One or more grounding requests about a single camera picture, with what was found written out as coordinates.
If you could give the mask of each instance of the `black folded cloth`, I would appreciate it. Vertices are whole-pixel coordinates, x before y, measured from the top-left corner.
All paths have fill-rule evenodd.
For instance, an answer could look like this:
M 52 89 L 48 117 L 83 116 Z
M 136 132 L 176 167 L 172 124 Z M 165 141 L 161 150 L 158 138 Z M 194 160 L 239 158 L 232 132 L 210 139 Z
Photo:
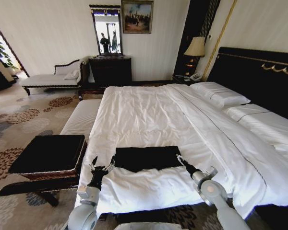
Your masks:
M 180 155 L 177 146 L 116 148 L 114 165 L 134 173 L 143 169 L 161 170 L 182 166 L 176 154 Z

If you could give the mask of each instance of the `dark wooden stool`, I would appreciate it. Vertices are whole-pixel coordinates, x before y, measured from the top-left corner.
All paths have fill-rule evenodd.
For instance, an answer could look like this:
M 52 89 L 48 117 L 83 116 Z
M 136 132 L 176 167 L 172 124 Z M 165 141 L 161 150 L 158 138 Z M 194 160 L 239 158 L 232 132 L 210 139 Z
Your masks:
M 86 146 L 84 135 L 36 136 L 9 169 L 31 181 L 9 184 L 0 196 L 32 192 L 57 206 L 51 192 L 78 186 Z

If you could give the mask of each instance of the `wooden dresser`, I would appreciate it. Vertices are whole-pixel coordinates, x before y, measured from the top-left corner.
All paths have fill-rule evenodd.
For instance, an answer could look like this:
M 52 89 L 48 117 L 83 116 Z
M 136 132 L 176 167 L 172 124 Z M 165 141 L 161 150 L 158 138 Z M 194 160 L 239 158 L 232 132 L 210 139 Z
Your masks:
M 131 84 L 130 56 L 97 56 L 89 61 L 97 85 L 107 87 Z

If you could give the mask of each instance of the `patterned carpet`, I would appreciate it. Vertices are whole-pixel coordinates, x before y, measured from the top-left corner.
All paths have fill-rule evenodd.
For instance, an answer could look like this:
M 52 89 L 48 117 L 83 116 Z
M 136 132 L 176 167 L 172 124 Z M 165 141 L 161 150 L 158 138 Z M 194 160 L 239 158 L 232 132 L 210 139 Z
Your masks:
M 17 83 L 0 91 L 0 189 L 26 180 L 18 175 L 8 175 L 9 166 L 34 136 L 61 132 L 79 102 L 76 93 L 70 89 L 32 89 L 32 95 L 27 96 Z M 75 193 L 75 189 L 56 193 L 57 207 L 33 193 L 0 197 L 0 230 L 59 230 L 73 209 Z M 178 223 L 191 230 L 222 229 L 214 208 L 205 204 L 168 208 L 160 210 L 158 215 L 166 222 Z M 122 215 L 115 218 L 109 214 L 106 220 L 98 221 L 96 230 L 112 230 L 120 219 Z M 248 223 L 252 229 L 269 229 L 256 213 Z

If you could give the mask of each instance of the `mirror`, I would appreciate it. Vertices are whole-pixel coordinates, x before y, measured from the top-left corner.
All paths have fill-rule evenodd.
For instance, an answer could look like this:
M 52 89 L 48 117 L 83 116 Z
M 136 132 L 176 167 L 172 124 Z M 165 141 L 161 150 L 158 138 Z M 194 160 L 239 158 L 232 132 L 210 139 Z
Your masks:
M 100 55 L 122 55 L 120 6 L 90 5 Z

